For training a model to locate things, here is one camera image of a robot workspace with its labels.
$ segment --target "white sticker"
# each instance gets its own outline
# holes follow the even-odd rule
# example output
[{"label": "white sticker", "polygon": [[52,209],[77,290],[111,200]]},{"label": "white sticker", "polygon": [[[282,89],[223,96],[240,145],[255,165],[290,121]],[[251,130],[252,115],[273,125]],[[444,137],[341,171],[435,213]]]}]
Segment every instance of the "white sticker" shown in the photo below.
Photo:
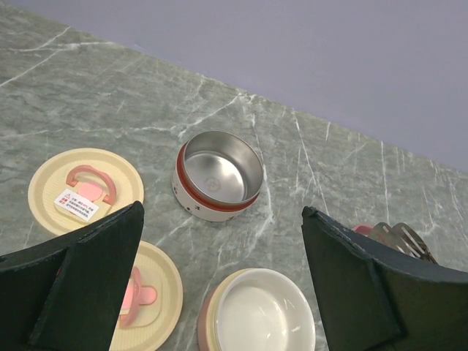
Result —
[{"label": "white sticker", "polygon": [[91,201],[70,189],[65,189],[53,203],[87,222],[99,210],[98,205],[94,205]]}]

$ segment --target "stainless steel bowl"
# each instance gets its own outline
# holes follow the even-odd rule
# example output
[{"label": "stainless steel bowl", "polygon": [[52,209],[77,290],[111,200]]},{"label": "stainless steel bowl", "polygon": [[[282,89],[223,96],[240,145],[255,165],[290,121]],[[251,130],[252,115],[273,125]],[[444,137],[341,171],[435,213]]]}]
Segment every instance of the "stainless steel bowl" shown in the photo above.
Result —
[{"label": "stainless steel bowl", "polygon": [[226,132],[204,132],[192,138],[186,144],[183,169],[194,192],[228,207],[254,200],[263,183],[263,166],[255,151]]}]

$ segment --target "marble countertop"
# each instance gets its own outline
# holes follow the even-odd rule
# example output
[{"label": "marble countertop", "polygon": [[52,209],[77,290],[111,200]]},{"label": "marble countertop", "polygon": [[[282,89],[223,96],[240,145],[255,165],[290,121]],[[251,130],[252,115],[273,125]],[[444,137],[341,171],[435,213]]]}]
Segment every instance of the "marble countertop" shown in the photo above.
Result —
[{"label": "marble countertop", "polygon": [[[52,238],[27,202],[45,160],[82,147],[122,155],[145,184],[143,240],[174,260],[184,283],[181,319],[161,350],[197,350],[204,297],[248,267],[280,271],[303,290],[316,350],[328,349],[302,241],[305,205],[347,226],[406,222],[441,265],[468,271],[465,173],[3,4],[0,62],[0,254]],[[210,129],[242,137],[265,164],[259,200],[222,224],[190,216],[170,186],[182,143]]]}]

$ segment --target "wall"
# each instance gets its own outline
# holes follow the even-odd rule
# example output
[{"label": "wall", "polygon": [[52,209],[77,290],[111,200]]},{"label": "wall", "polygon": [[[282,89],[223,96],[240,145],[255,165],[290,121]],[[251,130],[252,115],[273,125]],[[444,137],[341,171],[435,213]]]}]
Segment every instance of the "wall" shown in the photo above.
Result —
[{"label": "wall", "polygon": [[7,0],[468,170],[466,0]]}]

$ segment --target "white bowl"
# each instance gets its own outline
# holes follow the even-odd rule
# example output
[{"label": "white bowl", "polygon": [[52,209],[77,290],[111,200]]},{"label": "white bowl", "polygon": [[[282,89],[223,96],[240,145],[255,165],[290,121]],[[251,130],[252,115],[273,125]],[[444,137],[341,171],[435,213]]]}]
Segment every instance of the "white bowl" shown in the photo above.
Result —
[{"label": "white bowl", "polygon": [[222,351],[310,351],[315,348],[312,311],[299,288],[269,269],[248,270],[229,283],[216,310]]}]

